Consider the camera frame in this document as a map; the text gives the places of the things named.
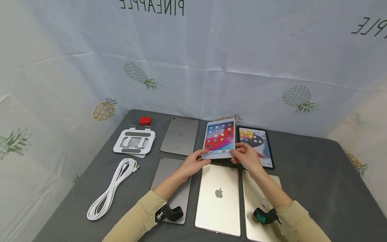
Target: black watch strap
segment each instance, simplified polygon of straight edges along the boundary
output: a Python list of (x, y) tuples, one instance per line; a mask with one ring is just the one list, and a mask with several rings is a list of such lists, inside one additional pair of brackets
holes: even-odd
[(156, 223), (158, 223), (160, 220), (167, 218), (175, 222), (182, 216), (183, 216), (183, 210), (180, 206), (175, 207), (174, 209), (171, 209), (171, 207), (167, 203), (156, 212), (155, 221)]
[(257, 208), (254, 213), (254, 218), (261, 222), (261, 224), (269, 224), (274, 221), (278, 221), (277, 211), (273, 208), (268, 213), (262, 211), (262, 209)]

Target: black bezel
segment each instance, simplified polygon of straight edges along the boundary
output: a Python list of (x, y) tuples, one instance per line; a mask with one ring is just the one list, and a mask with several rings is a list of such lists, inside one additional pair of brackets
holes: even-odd
[(240, 135), (239, 135), (239, 128), (244, 128), (244, 129), (253, 129), (253, 130), (262, 130), (266, 132), (266, 140), (267, 140), (267, 146), (269, 147), (269, 152), (270, 152), (270, 158), (271, 158), (271, 163), (273, 164), (273, 168), (267, 167), (267, 166), (262, 166), (264, 169), (267, 170), (274, 170), (276, 165), (273, 160), (273, 154), (271, 153), (271, 148), (270, 148), (270, 142), (269, 142), (269, 134), (267, 133), (267, 130), (261, 129), (261, 128), (255, 128), (255, 127), (247, 127), (247, 126), (240, 126), (240, 125), (235, 125), (236, 129), (238, 130), (238, 135), (235, 134), (235, 136), (238, 136), (238, 143), (241, 142), (240, 140)]

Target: beige sleeve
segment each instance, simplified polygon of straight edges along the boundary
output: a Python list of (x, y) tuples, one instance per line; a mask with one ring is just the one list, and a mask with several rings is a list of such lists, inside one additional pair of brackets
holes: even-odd
[(103, 242), (138, 241), (156, 225), (156, 212), (166, 203), (152, 190), (149, 191), (114, 225)]
[(276, 208), (281, 221), (281, 234), (289, 242), (325, 242), (330, 241), (322, 229), (309, 216), (309, 213), (297, 201), (285, 207)]

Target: home screen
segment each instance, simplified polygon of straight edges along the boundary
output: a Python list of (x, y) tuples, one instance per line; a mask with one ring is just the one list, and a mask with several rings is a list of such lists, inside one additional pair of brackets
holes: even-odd
[(262, 166), (273, 168), (269, 142), (263, 130), (239, 128), (239, 140), (249, 144), (258, 153)]
[(228, 153), (235, 148), (234, 121), (212, 124), (207, 127), (204, 149), (210, 154)]

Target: white curtain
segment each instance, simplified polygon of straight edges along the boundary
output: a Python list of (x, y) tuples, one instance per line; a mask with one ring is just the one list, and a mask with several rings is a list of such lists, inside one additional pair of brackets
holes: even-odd
[(387, 213), (387, 3), (0, 3), (0, 241), (31, 241), (126, 113), (337, 140)]

